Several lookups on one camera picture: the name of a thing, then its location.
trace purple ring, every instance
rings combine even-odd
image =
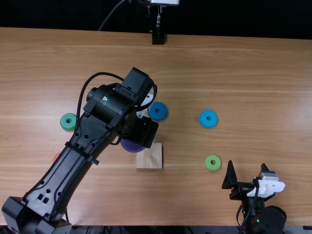
[[[140,151],[145,149],[144,146],[132,143],[132,142],[124,140],[124,139],[121,139],[120,144],[126,151],[128,151],[130,153],[137,153],[137,152],[140,152]]]

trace green ring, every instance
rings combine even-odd
[[[205,160],[205,166],[209,171],[215,172],[221,167],[221,159],[217,155],[209,155]]]
[[[66,131],[71,131],[75,129],[76,126],[76,116],[72,113],[67,113],[60,118],[60,125]]]

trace wooden table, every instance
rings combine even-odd
[[[134,154],[108,147],[70,201],[74,225],[236,225],[240,202],[221,189],[230,159],[244,182],[265,162],[286,183],[268,204],[287,212],[287,225],[312,224],[312,42],[293,39],[169,35],[152,46],[147,34],[1,28],[1,205],[63,149],[71,133],[59,120],[75,112],[86,79],[134,66],[169,108],[156,136],[164,169],[137,171]],[[207,109],[219,117],[213,129],[198,123]],[[204,167],[210,154],[218,172]]]

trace white bracket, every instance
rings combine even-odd
[[[152,101],[153,97],[154,97],[154,95],[152,93],[148,93],[148,95],[146,96],[146,98],[143,101],[143,103],[141,104],[141,106],[144,106],[144,105],[150,103]],[[147,112],[147,111],[148,111],[148,108],[146,108],[146,109],[144,109],[142,111],[138,111],[136,113],[136,116],[139,117],[139,118],[142,118],[143,115],[145,114],[145,112]]]
[[[273,181],[273,180],[258,180],[259,182],[259,193],[258,197],[267,198],[271,196],[273,193],[281,192],[285,188],[285,183],[281,181]],[[256,188],[254,188],[251,192],[247,193],[247,196],[255,196]]]

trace black background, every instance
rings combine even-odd
[[[0,26],[97,30],[119,0],[0,0]],[[167,34],[312,38],[312,0],[180,0],[166,7]],[[103,31],[151,29],[147,8],[126,0]]]

